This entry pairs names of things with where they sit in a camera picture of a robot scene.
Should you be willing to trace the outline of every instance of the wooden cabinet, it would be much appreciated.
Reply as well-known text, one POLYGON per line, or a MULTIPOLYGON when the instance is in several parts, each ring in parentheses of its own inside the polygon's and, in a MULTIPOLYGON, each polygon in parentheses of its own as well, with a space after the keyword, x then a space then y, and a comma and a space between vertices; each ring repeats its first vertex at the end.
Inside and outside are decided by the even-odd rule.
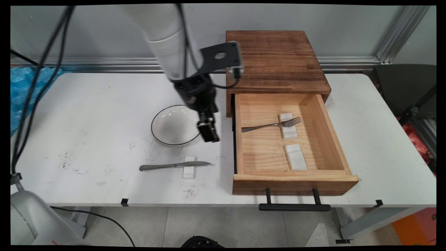
POLYGON ((319 94, 235 94, 233 194, 342 195, 359 180, 351 174, 319 94), (298 138, 284 140, 279 126, 241 132, 242 127, 278 123, 278 115, 301 117, 298 138), (299 144, 308 170, 291 170, 285 146, 299 144))
MULTIPOLYGON (((244 73, 226 91, 226 117, 231 117, 231 94, 318 93, 324 102, 331 88, 304 31, 229 30, 226 42, 240 45, 244 73)), ((226 85, 234 80, 226 72, 226 85)))
MULTIPOLYGON (((233 194, 342 195, 358 183, 328 117, 331 92, 303 31, 227 31, 240 44, 244 73, 227 90, 226 115, 233 119, 233 194), (241 127, 279 122, 281 113, 301 117, 297 140, 284 140, 278 126, 250 132, 241 127), (308 170, 292 170, 285 146, 299 144, 308 170)), ((227 72, 226 85, 233 80, 227 72)))

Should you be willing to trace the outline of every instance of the knife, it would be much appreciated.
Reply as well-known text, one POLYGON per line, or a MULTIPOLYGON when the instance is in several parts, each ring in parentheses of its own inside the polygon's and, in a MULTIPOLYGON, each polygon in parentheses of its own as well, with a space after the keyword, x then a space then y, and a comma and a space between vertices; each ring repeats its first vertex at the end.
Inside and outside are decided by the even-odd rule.
POLYGON ((144 172, 147 170, 152 170, 156 168, 165 168, 165 167, 190 167, 190 166, 202 166, 202 165, 211 165, 211 163, 206 161, 186 161, 167 165, 142 165, 140 166, 140 171, 144 172))

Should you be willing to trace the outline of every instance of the black handle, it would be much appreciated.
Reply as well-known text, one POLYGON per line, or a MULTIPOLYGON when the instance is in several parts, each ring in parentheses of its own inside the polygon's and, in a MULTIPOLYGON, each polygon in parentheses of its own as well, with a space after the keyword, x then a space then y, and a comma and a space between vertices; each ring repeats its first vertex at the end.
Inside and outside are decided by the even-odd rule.
POLYGON ((271 204, 271 192, 269 188, 266 189, 267 203, 259 204, 260 211, 311 211, 311 212, 328 212, 331 210, 330 205, 321 204, 319 198, 319 191, 313 189, 313 196, 315 204, 271 204))

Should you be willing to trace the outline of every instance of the open drawer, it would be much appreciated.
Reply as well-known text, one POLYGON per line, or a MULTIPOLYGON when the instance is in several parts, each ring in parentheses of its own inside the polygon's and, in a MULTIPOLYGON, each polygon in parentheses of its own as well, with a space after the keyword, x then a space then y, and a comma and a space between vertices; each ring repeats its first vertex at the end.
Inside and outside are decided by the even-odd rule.
POLYGON ((351 174, 319 94, 234 94, 235 173, 233 194, 342 195, 358 183, 351 174), (301 117, 296 140, 284 140, 279 126, 241 132, 242 127, 279 122, 279 114, 301 117), (292 170, 285 146, 299 144, 308 170, 292 170))

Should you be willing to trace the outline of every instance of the white table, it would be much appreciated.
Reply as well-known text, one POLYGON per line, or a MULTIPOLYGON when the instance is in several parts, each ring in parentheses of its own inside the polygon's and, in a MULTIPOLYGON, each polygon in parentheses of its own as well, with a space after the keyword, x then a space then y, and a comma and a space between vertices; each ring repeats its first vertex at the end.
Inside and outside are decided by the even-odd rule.
MULTIPOLYGON (((359 183, 343 196, 321 196, 332 207, 435 207, 436 179, 369 78, 327 74, 326 102, 351 171, 359 183)), ((216 84, 225 75, 214 74, 216 84)), ((164 146, 150 124, 163 108, 182 104, 164 74, 67 73, 37 108, 17 164, 25 189, 56 206, 257 206, 266 196, 232 195, 231 119, 225 91, 217 90, 218 143, 198 139, 164 146), (197 167, 194 180, 181 168, 140 172, 142 164, 181 162, 185 156, 213 163, 197 167)), ((11 186, 11 193, 16 188, 11 186)), ((272 203, 313 204, 311 196, 272 196, 272 203)))

